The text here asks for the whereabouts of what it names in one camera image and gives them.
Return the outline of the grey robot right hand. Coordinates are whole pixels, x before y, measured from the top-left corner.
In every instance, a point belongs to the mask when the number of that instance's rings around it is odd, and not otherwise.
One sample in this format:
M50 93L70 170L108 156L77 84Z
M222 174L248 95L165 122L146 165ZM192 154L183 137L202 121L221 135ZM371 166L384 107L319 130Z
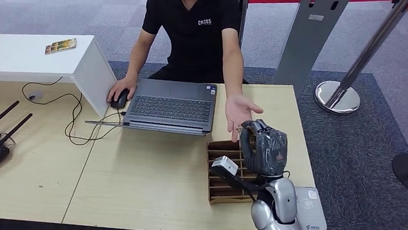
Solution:
M262 119L245 121L240 147L247 169L264 177L281 177L287 165L287 134Z

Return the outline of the person's right hand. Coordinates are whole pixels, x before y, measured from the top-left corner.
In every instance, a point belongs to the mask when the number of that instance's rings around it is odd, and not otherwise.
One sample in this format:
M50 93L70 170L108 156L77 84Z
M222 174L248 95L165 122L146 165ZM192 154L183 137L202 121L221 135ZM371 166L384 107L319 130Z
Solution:
M107 101L110 103L114 99L118 99L124 89L128 89L126 99L130 101L133 98L134 92L137 89L137 77L126 76L122 80L117 81L109 91Z

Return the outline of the person's left hand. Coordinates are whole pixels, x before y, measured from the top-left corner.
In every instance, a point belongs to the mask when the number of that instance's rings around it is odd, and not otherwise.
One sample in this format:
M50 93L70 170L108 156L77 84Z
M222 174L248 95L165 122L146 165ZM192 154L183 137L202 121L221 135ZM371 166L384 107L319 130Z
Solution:
M262 114L263 109L254 104L242 94L229 95L225 102L225 115L227 119L227 131L231 133L231 141L238 139L238 128L246 121L252 120L252 112Z

